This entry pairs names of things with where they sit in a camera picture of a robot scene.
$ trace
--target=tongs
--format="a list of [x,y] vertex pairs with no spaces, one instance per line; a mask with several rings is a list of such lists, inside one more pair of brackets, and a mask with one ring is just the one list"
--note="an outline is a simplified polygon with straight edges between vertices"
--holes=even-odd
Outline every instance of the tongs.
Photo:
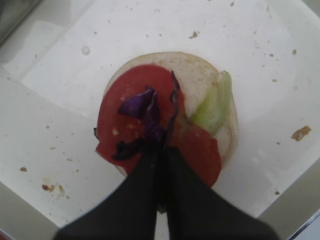
[[95,209],[60,229],[55,240],[153,240],[157,211],[167,214],[170,240],[278,240],[267,224],[212,191],[179,149],[170,147],[179,110],[175,83],[175,114],[164,141],[146,143],[123,183]]

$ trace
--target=red tomato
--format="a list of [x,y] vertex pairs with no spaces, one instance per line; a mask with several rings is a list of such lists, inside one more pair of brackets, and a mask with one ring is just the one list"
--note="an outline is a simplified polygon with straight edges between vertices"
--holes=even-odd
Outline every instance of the red tomato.
[[[161,111],[160,125],[166,128],[174,113],[174,106],[170,101],[174,80],[171,72],[160,66],[140,65],[122,74],[104,96],[100,107],[97,124],[100,142],[96,150],[110,163],[123,167],[128,174],[136,167],[141,155],[137,154],[124,161],[114,160],[112,155],[117,152],[116,146],[120,141],[130,143],[138,137],[144,137],[144,125],[136,118],[118,114],[118,109],[123,101],[143,93],[146,86],[157,91]],[[217,141],[208,132],[187,121],[181,91],[178,104],[179,115],[172,145],[180,149],[195,172],[207,185],[212,186],[221,171]]]

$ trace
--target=white tray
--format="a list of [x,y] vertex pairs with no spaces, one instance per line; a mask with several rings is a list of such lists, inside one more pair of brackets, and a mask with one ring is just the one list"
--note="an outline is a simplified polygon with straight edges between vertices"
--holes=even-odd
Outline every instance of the white tray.
[[240,139],[214,189],[259,216],[320,156],[320,20],[299,0],[231,3],[41,4],[0,51],[0,182],[59,227],[92,209],[124,179],[95,153],[108,80],[139,55],[183,51],[232,75]]

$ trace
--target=open-faced sandwich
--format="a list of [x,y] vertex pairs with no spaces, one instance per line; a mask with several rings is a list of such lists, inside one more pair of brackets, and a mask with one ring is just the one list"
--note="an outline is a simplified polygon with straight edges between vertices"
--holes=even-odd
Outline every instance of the open-faced sandwich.
[[137,57],[123,65],[104,92],[95,135],[97,152],[130,174],[143,141],[161,142],[175,113],[171,94],[180,89],[171,146],[178,147],[198,176],[212,186],[238,143],[231,76],[183,52]]

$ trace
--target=purple cabbage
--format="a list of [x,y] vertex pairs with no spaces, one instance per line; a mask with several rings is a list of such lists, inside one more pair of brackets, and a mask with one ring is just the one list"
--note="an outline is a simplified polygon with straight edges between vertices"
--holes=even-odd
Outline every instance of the purple cabbage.
[[113,159],[123,161],[132,158],[140,153],[147,142],[154,142],[163,145],[165,148],[169,145],[174,132],[175,121],[179,112],[178,97],[180,85],[173,71],[171,71],[174,90],[171,93],[170,100],[174,106],[174,114],[171,117],[167,130],[160,126],[161,112],[158,103],[158,94],[152,87],[147,87],[144,93],[138,94],[126,100],[120,106],[118,112],[133,118],[143,119],[144,137],[137,138],[133,142],[119,142],[116,146],[116,154]]
[[114,160],[124,161],[132,158],[136,154],[140,153],[144,146],[144,139],[139,137],[133,142],[125,143],[124,141],[119,142],[116,145],[116,154],[112,156]]
[[119,114],[141,119],[145,115],[155,92],[153,88],[147,87],[144,93],[133,96],[122,103],[118,110]]

